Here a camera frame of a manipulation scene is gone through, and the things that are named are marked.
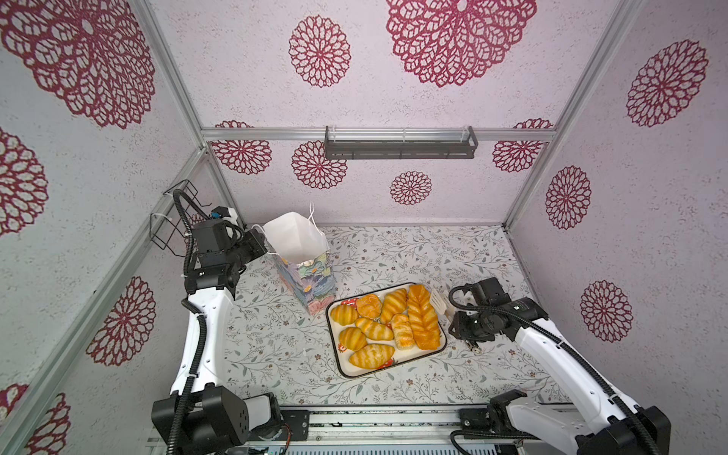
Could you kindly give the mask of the long braided bread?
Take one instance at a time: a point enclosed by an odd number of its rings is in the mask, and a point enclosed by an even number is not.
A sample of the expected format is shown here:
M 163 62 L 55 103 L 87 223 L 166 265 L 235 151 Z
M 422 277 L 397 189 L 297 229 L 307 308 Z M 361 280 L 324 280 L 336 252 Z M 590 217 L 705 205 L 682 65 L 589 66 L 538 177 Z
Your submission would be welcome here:
M 430 292 L 422 284 L 413 284 L 408 289 L 409 324 L 415 343 L 421 350 L 437 350 L 440 347 L 441 329 L 430 298 Z

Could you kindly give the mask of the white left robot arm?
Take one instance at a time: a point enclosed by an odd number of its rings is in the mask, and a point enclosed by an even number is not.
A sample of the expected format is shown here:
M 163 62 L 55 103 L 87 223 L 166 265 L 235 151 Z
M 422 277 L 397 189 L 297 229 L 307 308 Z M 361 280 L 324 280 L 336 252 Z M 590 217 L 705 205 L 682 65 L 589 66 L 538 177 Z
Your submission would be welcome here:
M 224 454 L 284 428 L 274 394 L 240 398 L 223 379 L 227 316 L 246 267 L 267 254 L 265 238 L 245 229 L 233 208 L 206 213 L 180 189 L 172 198 L 188 238 L 181 305 L 189 323 L 170 395 L 154 403 L 151 418 L 169 454 Z

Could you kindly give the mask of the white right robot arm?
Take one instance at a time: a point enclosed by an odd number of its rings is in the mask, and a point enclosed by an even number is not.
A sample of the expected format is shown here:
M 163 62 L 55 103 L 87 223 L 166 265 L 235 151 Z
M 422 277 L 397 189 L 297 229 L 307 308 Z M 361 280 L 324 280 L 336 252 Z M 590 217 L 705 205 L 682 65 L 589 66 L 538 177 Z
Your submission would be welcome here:
M 455 339 L 478 343 L 508 337 L 549 373 L 573 405 L 568 411 L 511 390 L 490 399 L 485 409 L 463 411 L 452 439 L 540 440 L 564 454 L 669 452 L 668 417 L 614 387 L 534 300 L 511 299 L 495 278 L 455 286 L 447 299 L 456 310 L 449 326 Z

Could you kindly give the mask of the small striped bread roll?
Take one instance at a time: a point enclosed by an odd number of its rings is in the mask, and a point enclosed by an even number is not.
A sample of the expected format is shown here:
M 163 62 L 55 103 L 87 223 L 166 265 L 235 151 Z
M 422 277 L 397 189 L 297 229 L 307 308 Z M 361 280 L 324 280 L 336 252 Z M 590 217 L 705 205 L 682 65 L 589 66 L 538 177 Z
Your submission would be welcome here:
M 395 314 L 390 322 L 394 332 L 395 346 L 400 351 L 411 350 L 415 347 L 413 330 L 410 319 L 406 314 Z

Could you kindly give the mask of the floral paper bag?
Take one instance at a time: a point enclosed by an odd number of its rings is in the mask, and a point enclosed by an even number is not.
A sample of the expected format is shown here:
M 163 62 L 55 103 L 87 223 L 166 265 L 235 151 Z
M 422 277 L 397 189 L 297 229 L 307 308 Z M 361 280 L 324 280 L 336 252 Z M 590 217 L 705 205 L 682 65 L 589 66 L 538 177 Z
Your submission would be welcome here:
M 314 214 L 310 203 L 305 214 L 287 212 L 254 227 L 263 234 L 282 282 L 311 316 L 333 303 L 336 295 L 330 245 Z

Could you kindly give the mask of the cream slotted tongs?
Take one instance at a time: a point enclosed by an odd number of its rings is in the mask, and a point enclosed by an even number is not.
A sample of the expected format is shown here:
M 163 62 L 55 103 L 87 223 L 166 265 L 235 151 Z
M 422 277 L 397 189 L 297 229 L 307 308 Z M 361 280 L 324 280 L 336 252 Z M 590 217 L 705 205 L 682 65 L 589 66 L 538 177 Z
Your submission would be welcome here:
M 448 322 L 453 322 L 456 308 L 452 306 L 439 292 L 436 288 L 433 288 L 430 290 L 430 303 L 434 307 L 435 311 L 440 315 L 446 318 Z M 483 354 L 483 350 L 480 348 L 478 343 L 476 341 L 466 341 L 466 346 L 468 349 L 476 354 L 481 355 Z

